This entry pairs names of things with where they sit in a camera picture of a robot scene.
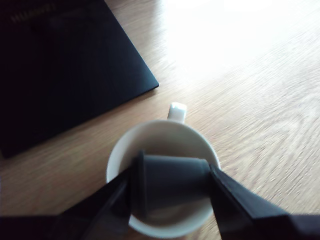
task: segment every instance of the wood grain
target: wood grain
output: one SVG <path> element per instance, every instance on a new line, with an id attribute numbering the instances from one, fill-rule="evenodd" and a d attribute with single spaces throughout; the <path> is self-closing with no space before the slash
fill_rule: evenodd
<path id="1" fill-rule="evenodd" d="M 92 194 L 117 139 L 174 101 L 227 174 L 291 213 L 320 214 L 320 2 L 107 4 L 160 87 L 1 160 L 1 214 L 58 214 Z M 220 239 L 214 217 L 180 239 Z"/>

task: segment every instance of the mug rim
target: mug rim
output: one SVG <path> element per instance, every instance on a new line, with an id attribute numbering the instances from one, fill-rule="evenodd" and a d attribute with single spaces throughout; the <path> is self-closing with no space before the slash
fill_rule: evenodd
<path id="1" fill-rule="evenodd" d="M 108 163 L 106 166 L 106 183 L 109 183 L 111 180 L 113 180 L 118 174 L 119 174 L 119 169 L 117 170 L 116 176 L 114 176 L 113 178 L 109 177 L 110 176 L 110 166 L 113 164 L 110 160 L 113 159 L 113 155 L 115 154 L 115 148 L 120 144 L 120 142 L 123 141 L 123 139 L 125 139 L 126 137 L 128 137 L 131 132 L 138 130 L 139 128 L 143 128 L 146 127 L 148 125 L 152 125 L 152 124 L 157 124 L 157 123 L 164 123 L 164 124 L 170 124 L 170 125 L 179 125 L 180 127 L 183 127 L 185 129 L 187 129 L 188 131 L 193 132 L 194 134 L 196 134 L 203 142 L 205 142 L 205 145 L 209 148 L 214 161 L 212 162 L 213 164 L 215 164 L 217 167 L 219 167 L 219 169 L 221 169 L 220 166 L 220 161 L 219 158 L 216 154 L 216 151 L 214 150 L 214 148 L 211 146 L 211 144 L 208 142 L 208 140 L 197 130 L 193 129 L 192 127 L 188 126 L 187 124 L 184 123 L 180 123 L 180 122 L 176 122 L 176 121 L 171 121 L 171 120 L 165 120 L 165 119 L 156 119 L 156 120 L 150 120 L 150 121 L 146 121 L 146 122 L 142 122 L 139 123 L 133 127 L 131 127 L 129 130 L 127 130 L 120 138 L 119 140 L 115 143 L 115 145 L 112 148 L 112 151 L 109 155 L 109 159 L 108 159 Z M 188 227 L 186 229 L 183 230 L 177 230 L 174 232 L 174 234 L 172 234 L 172 231 L 170 231 L 170 233 L 164 233 L 164 230 L 160 230 L 160 231 L 155 231 L 156 227 L 150 226 L 142 221 L 140 221 L 138 218 L 136 218 L 135 216 L 131 215 L 130 219 L 129 219 L 129 225 L 137 230 L 138 232 L 150 236 L 150 237 L 156 237 L 156 238 L 161 238 L 161 239 L 166 239 L 166 238 L 177 238 L 177 237 L 182 237 L 184 235 L 187 235 L 193 231 L 195 231 L 196 229 L 200 228 L 209 218 L 210 216 L 213 214 L 213 209 L 211 209 L 210 211 L 208 211 L 206 213 L 206 215 L 204 215 L 202 217 L 202 219 L 200 221 L 197 221 L 196 223 L 194 223 L 194 225 L 192 225 L 192 227 Z"/>

